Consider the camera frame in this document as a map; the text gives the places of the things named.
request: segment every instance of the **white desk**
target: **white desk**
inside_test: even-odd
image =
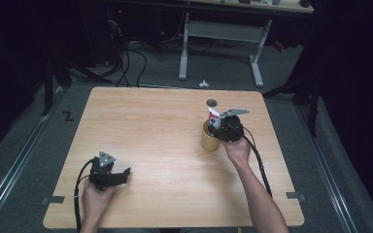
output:
[[[266,3],[257,3],[252,1],[251,4],[239,3],[238,0],[189,0],[187,3],[205,3],[218,4],[225,7],[246,7],[254,9],[264,9],[273,11],[286,11],[294,13],[308,13],[311,14],[314,9],[303,8],[299,5],[297,0],[282,0],[278,6],[267,5]],[[259,72],[258,59],[261,55],[266,37],[268,36],[269,28],[272,20],[266,20],[263,27],[244,26],[227,23],[216,23],[207,21],[190,20],[189,14],[186,14],[185,30],[184,30],[184,46],[181,54],[180,74],[179,79],[185,80],[187,78],[187,44],[189,36],[207,37],[223,40],[245,41],[257,43],[254,48],[254,54],[250,55],[249,60],[253,69],[254,81],[257,87],[263,87],[262,77]]]

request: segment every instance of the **person's right hand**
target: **person's right hand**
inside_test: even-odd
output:
[[[248,159],[250,157],[251,146],[244,137],[233,143],[224,141],[221,141],[221,143],[225,147],[229,160],[231,160],[235,167],[249,165]]]

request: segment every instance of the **hand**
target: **hand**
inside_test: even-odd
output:
[[[83,193],[85,218],[81,232],[96,232],[99,220],[107,210],[113,193],[114,188],[112,187],[108,187],[105,191],[100,191],[96,189],[95,184],[85,180]]]
[[[235,167],[249,165],[248,159],[250,157],[251,146],[244,137],[233,143],[224,141],[221,141],[221,143],[225,147],[229,160],[231,160]]]

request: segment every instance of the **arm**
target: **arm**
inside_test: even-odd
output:
[[[241,179],[256,232],[287,233],[287,224],[280,209],[250,167],[250,145],[244,138],[234,143],[222,144]]]
[[[83,204],[85,217],[81,233],[97,232],[99,221],[108,208],[114,189],[109,187],[105,191],[99,191],[95,185],[85,180]]]

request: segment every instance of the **paper cup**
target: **paper cup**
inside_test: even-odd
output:
[[[204,124],[202,124],[201,146],[207,151],[217,150],[220,146],[220,140],[209,135],[208,120],[206,120]]]

